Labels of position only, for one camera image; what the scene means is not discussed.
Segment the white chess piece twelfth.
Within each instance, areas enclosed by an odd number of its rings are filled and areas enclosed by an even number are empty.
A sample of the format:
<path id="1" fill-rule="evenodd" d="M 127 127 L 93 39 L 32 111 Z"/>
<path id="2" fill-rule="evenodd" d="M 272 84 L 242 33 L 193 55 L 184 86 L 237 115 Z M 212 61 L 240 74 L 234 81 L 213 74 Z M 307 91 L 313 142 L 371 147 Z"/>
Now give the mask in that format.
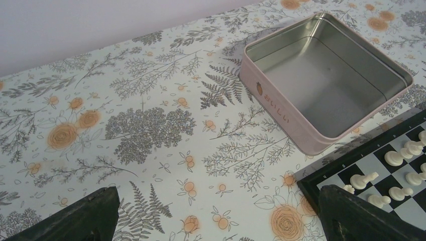
<path id="1" fill-rule="evenodd" d="M 406 196 L 411 196 L 412 194 L 413 190 L 411 188 L 391 187 L 389 189 L 390 197 L 397 201 L 402 201 Z"/>

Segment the white chess piece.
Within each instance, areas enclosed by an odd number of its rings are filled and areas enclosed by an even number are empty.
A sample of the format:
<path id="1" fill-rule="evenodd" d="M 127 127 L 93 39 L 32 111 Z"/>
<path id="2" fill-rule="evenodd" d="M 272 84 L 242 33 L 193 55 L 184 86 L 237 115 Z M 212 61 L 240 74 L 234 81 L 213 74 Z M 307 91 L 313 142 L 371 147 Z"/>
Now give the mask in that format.
<path id="1" fill-rule="evenodd" d="M 375 180 L 378 176 L 379 174 L 377 172 L 373 172 L 367 175 L 355 174 L 350 178 L 350 183 L 355 189 L 362 190 L 366 188 L 369 182 Z"/>
<path id="2" fill-rule="evenodd" d="M 355 188 L 352 185 L 345 185 L 343 189 L 351 194 L 355 194 Z"/>
<path id="3" fill-rule="evenodd" d="M 399 152 L 389 151 L 385 154 L 385 161 L 390 166 L 400 166 L 406 159 L 411 159 L 413 154 L 408 148 L 402 148 Z"/>
<path id="4" fill-rule="evenodd" d="M 411 158 L 412 156 L 418 156 L 422 153 L 424 145 L 422 142 L 408 141 L 404 144 L 404 148 L 401 150 L 406 156 Z"/>

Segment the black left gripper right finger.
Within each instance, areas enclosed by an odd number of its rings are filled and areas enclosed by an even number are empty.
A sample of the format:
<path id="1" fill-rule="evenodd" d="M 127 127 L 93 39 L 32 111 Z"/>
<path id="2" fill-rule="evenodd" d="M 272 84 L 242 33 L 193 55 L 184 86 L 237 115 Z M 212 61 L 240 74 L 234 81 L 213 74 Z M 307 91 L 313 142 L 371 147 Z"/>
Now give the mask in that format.
<path id="1" fill-rule="evenodd" d="M 336 185 L 321 188 L 318 208 L 327 240 L 425 240 L 425 231 Z"/>

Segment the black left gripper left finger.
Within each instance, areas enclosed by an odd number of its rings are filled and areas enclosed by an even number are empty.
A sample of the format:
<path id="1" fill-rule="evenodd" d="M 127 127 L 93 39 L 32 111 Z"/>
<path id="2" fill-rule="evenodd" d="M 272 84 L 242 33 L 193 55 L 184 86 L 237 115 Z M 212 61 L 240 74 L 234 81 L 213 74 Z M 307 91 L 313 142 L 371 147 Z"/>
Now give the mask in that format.
<path id="1" fill-rule="evenodd" d="M 103 187 L 6 240 L 112 240 L 120 198 Z"/>

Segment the white chess piece thirteenth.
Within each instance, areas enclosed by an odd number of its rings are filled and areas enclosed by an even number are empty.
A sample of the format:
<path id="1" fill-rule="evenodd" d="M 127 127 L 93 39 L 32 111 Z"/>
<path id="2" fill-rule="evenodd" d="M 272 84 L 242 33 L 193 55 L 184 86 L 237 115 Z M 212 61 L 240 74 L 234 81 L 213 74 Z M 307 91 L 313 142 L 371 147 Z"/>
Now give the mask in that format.
<path id="1" fill-rule="evenodd" d="M 387 205 L 391 202 L 391 199 L 389 196 L 379 196 L 372 194 L 367 198 L 367 201 L 378 208 L 383 208 L 384 205 Z"/>

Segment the white chess piece fourteenth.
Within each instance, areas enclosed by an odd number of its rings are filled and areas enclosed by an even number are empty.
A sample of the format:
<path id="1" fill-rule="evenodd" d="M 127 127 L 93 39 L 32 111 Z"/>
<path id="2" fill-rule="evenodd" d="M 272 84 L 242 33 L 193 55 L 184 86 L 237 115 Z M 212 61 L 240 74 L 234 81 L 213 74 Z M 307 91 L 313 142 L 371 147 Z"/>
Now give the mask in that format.
<path id="1" fill-rule="evenodd" d="M 426 180 L 426 172 L 410 172 L 405 176 L 406 181 L 412 186 L 419 186 Z"/>

